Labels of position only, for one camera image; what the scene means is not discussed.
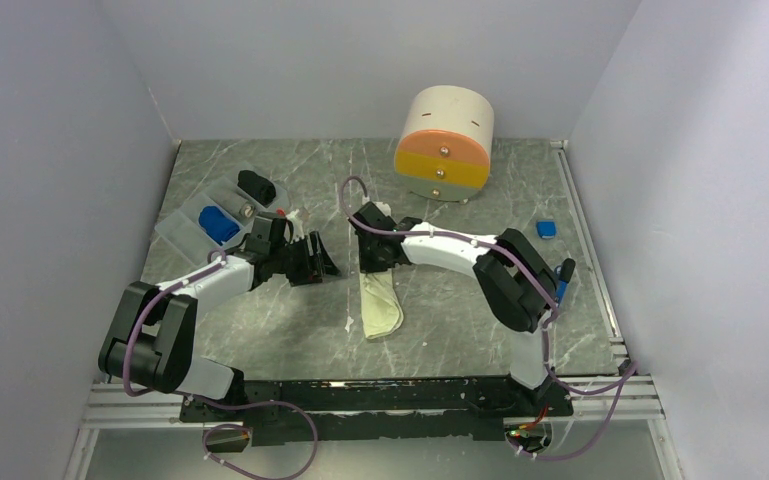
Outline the blue underwear white trim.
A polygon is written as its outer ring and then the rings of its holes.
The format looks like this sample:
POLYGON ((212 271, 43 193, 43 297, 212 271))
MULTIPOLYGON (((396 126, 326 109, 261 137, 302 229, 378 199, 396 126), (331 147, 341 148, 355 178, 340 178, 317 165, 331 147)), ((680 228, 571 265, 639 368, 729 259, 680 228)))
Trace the blue underwear white trim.
POLYGON ((204 207, 199 212, 198 224, 220 246, 235 244, 241 238, 240 226, 218 206, 204 207))

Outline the cream yellow cloth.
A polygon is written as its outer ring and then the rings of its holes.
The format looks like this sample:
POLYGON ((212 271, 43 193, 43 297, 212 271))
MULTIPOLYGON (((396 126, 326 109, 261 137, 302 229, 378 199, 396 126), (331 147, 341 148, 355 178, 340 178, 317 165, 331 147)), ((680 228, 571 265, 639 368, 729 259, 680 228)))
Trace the cream yellow cloth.
POLYGON ((404 320, 391 272, 359 275, 361 319, 364 336, 375 340, 394 333, 404 320))

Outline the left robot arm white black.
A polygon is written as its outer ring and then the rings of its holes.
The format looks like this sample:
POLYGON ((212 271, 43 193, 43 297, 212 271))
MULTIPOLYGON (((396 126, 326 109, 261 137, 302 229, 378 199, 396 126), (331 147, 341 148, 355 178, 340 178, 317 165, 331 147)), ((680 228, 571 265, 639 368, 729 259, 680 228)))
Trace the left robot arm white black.
POLYGON ((318 232, 304 233, 294 218, 259 214, 239 244, 210 251, 206 265, 159 284, 127 286, 100 348, 98 367, 121 379, 130 396, 201 397, 219 419, 235 419, 248 401, 245 375, 195 356, 199 319, 275 276, 302 286, 339 273, 318 232))

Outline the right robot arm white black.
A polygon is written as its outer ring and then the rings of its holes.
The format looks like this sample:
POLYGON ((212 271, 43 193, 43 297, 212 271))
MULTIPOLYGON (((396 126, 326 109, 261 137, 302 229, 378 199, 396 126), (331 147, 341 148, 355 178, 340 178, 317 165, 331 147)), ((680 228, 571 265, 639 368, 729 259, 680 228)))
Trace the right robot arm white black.
POLYGON ((541 329, 563 299, 575 272, 573 259, 551 267, 516 229, 497 236, 468 235, 414 217, 397 222, 373 202, 364 204, 349 222, 358 237, 364 273, 423 265, 476 280, 494 317, 512 332, 512 407, 532 415, 547 403, 548 341, 541 329))

